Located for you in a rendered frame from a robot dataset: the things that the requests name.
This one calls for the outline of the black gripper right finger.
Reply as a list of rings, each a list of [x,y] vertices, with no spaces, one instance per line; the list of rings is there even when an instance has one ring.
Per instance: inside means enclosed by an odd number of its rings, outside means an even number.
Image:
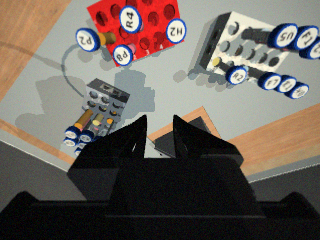
[[[187,123],[177,115],[173,115],[173,138],[176,158],[231,158],[239,167],[244,162],[235,145]]]

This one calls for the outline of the red test tube rack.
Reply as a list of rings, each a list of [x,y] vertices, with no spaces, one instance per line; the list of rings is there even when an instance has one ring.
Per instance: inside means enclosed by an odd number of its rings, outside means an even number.
[[[119,13],[126,5],[135,7],[140,13],[144,23],[142,32],[129,34],[121,27]],[[113,58],[117,45],[133,43],[136,46],[132,61],[176,45],[168,41],[166,27],[172,19],[180,18],[177,0],[101,0],[87,7],[87,10],[99,32],[111,31],[115,34],[116,42],[106,47],[116,66],[121,66]]]

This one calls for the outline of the grey bench mat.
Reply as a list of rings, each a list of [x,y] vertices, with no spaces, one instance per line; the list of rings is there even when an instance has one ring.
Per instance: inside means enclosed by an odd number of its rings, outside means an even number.
[[[267,24],[319,28],[320,0],[177,0],[186,24],[184,42],[116,67],[106,45],[84,51],[80,28],[99,32],[87,7],[100,0],[71,0],[0,102],[0,119],[77,158],[65,131],[79,119],[85,88],[98,78],[130,97],[114,131],[147,115],[147,136],[203,106],[222,140],[320,103],[320,60],[289,53],[274,73],[295,77],[308,92],[291,99],[274,90],[199,65],[216,21],[234,11]]]

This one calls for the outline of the grey test tube rack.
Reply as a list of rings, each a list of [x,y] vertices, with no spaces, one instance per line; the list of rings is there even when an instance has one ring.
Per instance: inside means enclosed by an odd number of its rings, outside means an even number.
[[[104,118],[101,121],[102,125],[99,128],[99,133],[108,118],[114,119],[114,124],[109,132],[110,134],[114,132],[129,97],[129,93],[96,78],[86,85],[80,117],[87,109],[93,111],[93,115],[90,117],[91,121],[98,113],[102,114]],[[103,109],[105,107],[107,110]],[[112,112],[114,111],[116,111],[117,114],[113,114]]]

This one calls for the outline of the white test tube rack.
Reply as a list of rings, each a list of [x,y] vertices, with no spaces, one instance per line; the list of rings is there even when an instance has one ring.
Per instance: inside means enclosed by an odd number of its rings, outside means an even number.
[[[288,52],[271,49],[264,44],[255,44],[254,41],[241,39],[241,34],[246,27],[274,26],[233,11],[219,15],[199,65],[207,71],[222,74],[212,65],[213,60],[216,57],[220,57],[227,63],[232,63],[233,66],[244,64],[267,72],[274,72],[288,55]],[[234,30],[235,32],[233,33]]]

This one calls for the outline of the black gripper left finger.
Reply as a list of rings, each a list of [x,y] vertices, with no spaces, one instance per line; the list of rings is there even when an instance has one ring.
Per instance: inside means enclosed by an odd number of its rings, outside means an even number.
[[[147,115],[143,115],[133,123],[85,145],[77,157],[118,156],[119,158],[144,158],[146,137]]]

